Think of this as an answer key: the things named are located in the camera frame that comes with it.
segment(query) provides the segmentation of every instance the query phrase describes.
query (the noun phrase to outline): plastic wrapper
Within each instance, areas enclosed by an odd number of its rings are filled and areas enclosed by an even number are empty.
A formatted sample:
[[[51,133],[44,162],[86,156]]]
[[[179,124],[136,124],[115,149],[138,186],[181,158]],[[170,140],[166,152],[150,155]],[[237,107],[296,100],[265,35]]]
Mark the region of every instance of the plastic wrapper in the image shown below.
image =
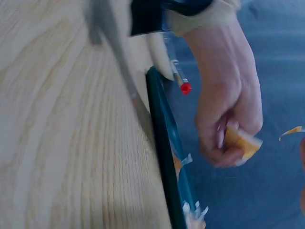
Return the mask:
[[[285,133],[283,133],[280,137],[279,137],[279,141],[281,141],[282,136],[284,135],[289,135],[289,134],[293,134],[293,133],[297,133],[297,132],[305,132],[305,128],[303,126],[297,126],[291,130],[286,131]]]
[[[193,159],[192,159],[191,154],[188,154],[186,158],[184,158],[183,160],[180,160],[176,154],[176,151],[175,151],[175,148],[174,148],[172,142],[171,142],[171,149],[172,149],[173,163],[174,163],[177,182],[178,182],[178,188],[179,188],[180,194],[182,194],[183,192],[181,192],[181,190],[180,190],[181,186],[185,186],[185,185],[188,186],[189,184],[185,184],[182,182],[179,185],[179,174],[180,174],[180,171],[183,168],[183,166],[185,166],[189,163],[192,163]],[[195,197],[194,195],[192,195],[191,197],[181,195],[181,200],[183,203],[182,209],[183,209],[183,213],[184,213],[184,217],[185,217],[186,226],[188,229],[205,229],[206,224],[204,221],[204,216],[208,212],[209,208],[206,207],[202,211],[199,201],[196,201],[195,203],[188,202],[188,201],[193,201],[194,197]]]
[[[243,150],[243,158],[236,163],[237,166],[247,162],[262,146],[263,141],[249,135],[241,129],[237,129],[232,125],[227,126],[224,137],[224,145],[227,147],[236,146]]]

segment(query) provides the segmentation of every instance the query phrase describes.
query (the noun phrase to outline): torn packaging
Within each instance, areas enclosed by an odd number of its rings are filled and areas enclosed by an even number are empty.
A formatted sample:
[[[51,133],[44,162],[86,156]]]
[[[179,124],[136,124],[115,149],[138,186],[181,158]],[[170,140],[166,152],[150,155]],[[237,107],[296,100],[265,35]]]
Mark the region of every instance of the torn packaging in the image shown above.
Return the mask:
[[[236,163],[237,166],[244,164],[249,160],[262,146],[263,141],[249,135],[241,129],[236,129],[228,125],[224,137],[224,145],[226,147],[238,147],[243,150],[243,158]]]

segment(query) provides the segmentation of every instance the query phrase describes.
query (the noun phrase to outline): snack package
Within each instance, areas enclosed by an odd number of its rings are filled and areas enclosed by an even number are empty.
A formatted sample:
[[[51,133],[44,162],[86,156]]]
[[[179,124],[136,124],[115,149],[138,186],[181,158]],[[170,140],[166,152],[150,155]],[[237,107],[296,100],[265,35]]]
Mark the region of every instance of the snack package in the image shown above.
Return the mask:
[[[283,133],[280,137],[279,137],[279,141],[281,141],[281,137],[284,135],[289,135],[289,134],[293,134],[293,133],[297,133],[297,132],[305,132],[305,128],[302,126],[297,126],[291,130],[286,131],[285,133]]]
[[[236,166],[243,165],[249,160],[262,146],[263,141],[249,135],[241,129],[236,129],[232,125],[227,125],[224,137],[224,145],[227,147],[235,146],[244,152],[243,158],[236,163]]]
[[[172,152],[173,155],[173,164],[175,166],[176,170],[176,176],[177,176],[177,181],[179,181],[179,174],[182,166],[187,165],[193,161],[191,154],[189,154],[185,159],[182,161],[179,160],[179,158]]]

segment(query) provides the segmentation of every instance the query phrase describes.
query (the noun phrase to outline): black object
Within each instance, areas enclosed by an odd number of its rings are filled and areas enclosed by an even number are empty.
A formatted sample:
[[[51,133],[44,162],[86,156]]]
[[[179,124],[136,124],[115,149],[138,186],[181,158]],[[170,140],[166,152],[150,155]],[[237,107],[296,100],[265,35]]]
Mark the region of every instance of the black object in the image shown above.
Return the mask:
[[[159,161],[167,208],[173,229],[186,229],[182,204],[177,185],[172,150],[167,133],[165,117],[160,103],[159,90],[161,88],[160,73],[151,67],[146,74],[147,94],[152,117],[156,152]]]

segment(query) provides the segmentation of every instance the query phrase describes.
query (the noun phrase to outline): beige sleeve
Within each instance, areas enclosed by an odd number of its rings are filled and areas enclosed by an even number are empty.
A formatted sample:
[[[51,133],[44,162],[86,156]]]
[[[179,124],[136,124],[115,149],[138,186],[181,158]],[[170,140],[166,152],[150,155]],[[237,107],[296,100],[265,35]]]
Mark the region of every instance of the beige sleeve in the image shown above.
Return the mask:
[[[167,11],[167,20],[176,36],[183,36],[193,29],[209,28],[227,23],[236,18],[240,0],[213,0],[203,12],[195,16],[184,16],[174,11]]]

